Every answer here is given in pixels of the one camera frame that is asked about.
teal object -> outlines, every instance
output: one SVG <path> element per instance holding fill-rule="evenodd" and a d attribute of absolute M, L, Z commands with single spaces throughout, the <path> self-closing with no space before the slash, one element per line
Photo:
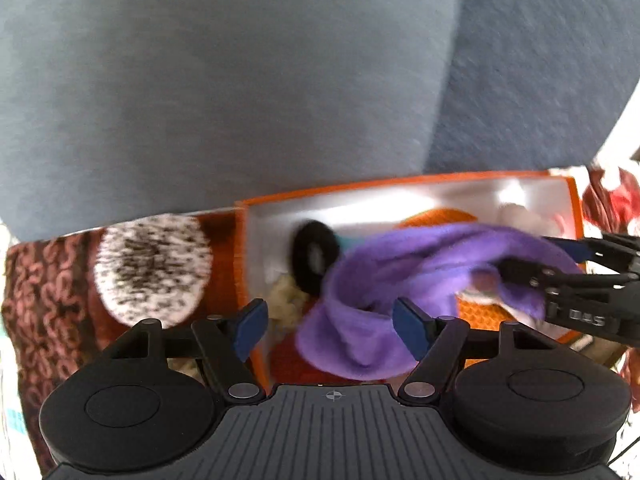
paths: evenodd
<path fill-rule="evenodd" d="M 27 428 L 24 425 L 24 417 L 22 416 L 22 413 L 8 409 L 6 410 L 6 421 L 10 430 L 17 431 L 21 434 L 27 434 Z"/>
<path fill-rule="evenodd" d="M 348 251 L 349 249 L 353 249 L 356 246 L 359 246 L 365 238 L 353 238 L 350 236 L 338 236 L 336 235 L 336 239 L 338 240 L 338 245 L 340 245 L 340 250 L 342 252 Z"/>

ribbed black surface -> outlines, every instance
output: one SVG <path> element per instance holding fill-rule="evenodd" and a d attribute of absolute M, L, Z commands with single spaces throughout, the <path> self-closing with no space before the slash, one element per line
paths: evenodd
<path fill-rule="evenodd" d="M 466 450 L 431 408 L 408 408 L 386 386 L 281 386 L 231 409 L 198 450 L 153 472 L 90 476 L 60 466 L 50 480 L 541 480 Z M 617 478 L 604 466 L 563 480 Z"/>

brown patterned fabric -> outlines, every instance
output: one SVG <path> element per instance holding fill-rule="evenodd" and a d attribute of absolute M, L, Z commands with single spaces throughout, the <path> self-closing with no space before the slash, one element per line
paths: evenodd
<path fill-rule="evenodd" d="M 97 355 L 87 311 L 86 234 L 19 244 L 6 258 L 2 317 L 15 348 L 18 393 L 41 472 L 54 462 L 38 414 L 46 397 Z"/>
<path fill-rule="evenodd" d="M 182 326 L 208 314 L 232 316 L 239 307 L 235 213 L 209 213 L 198 220 L 213 254 L 211 278 Z M 38 424 L 44 399 L 128 329 L 110 316 L 95 288 L 93 268 L 103 233 L 19 244 L 7 253 L 2 317 L 15 348 L 18 394 L 43 475 L 54 466 Z"/>

red patterned fabric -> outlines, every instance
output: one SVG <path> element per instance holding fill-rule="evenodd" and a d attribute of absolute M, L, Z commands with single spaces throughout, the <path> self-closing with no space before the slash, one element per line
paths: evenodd
<path fill-rule="evenodd" d="M 640 349 L 629 348 L 626 351 L 625 364 L 620 370 L 620 375 L 631 387 L 633 412 L 640 412 Z"/>
<path fill-rule="evenodd" d="M 38 414 L 44 399 L 97 355 L 87 311 L 87 234 L 9 249 L 2 317 L 15 348 L 18 393 L 41 472 L 54 462 Z"/>
<path fill-rule="evenodd" d="M 628 232 L 629 223 L 640 217 L 640 186 L 635 176 L 620 169 L 620 186 L 608 191 L 602 185 L 604 170 L 589 170 L 590 185 L 582 196 L 582 214 L 601 231 Z"/>

screw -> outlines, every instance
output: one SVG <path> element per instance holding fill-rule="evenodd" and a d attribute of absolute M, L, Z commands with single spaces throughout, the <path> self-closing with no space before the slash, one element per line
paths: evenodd
<path fill-rule="evenodd" d="M 260 393 L 260 388 L 251 383 L 236 383 L 229 388 L 228 392 L 236 399 L 251 399 Z"/>
<path fill-rule="evenodd" d="M 425 399 L 431 397 L 436 392 L 436 388 L 433 384 L 416 382 L 407 384 L 404 387 L 404 392 L 410 397 Z"/>

